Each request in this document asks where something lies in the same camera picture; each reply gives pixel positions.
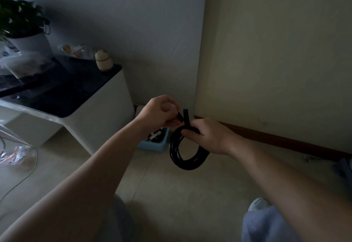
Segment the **white flower pot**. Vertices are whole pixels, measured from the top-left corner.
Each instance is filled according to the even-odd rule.
[[[41,53],[44,57],[54,57],[49,41],[44,33],[24,38],[7,38],[19,50],[29,50]]]

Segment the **hand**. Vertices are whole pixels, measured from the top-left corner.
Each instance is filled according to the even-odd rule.
[[[199,129],[200,135],[187,129],[183,129],[181,134],[211,153],[229,155],[244,142],[243,137],[213,119],[191,120],[190,123]]]
[[[135,118],[139,121],[145,134],[150,134],[162,127],[174,127],[181,124],[176,118],[179,105],[168,95],[152,98]]]

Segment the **person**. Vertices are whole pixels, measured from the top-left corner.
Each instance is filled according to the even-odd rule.
[[[167,95],[151,99],[132,122],[17,219],[0,242],[130,241],[132,220],[115,191],[138,143],[162,126],[180,125],[178,110],[176,100]],[[193,120],[191,125],[200,134],[183,130],[182,135],[239,161],[275,205],[257,199],[250,206],[244,241],[352,239],[352,206],[347,200],[214,120]]]

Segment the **textured gray wallpaper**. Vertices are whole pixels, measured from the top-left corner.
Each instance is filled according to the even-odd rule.
[[[52,47],[84,43],[120,61],[134,103],[167,93],[194,108],[205,0],[29,0],[51,20]]]

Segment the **foot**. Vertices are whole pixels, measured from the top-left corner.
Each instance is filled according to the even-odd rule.
[[[249,205],[248,211],[258,211],[270,207],[269,201],[265,198],[256,198],[251,205]]]

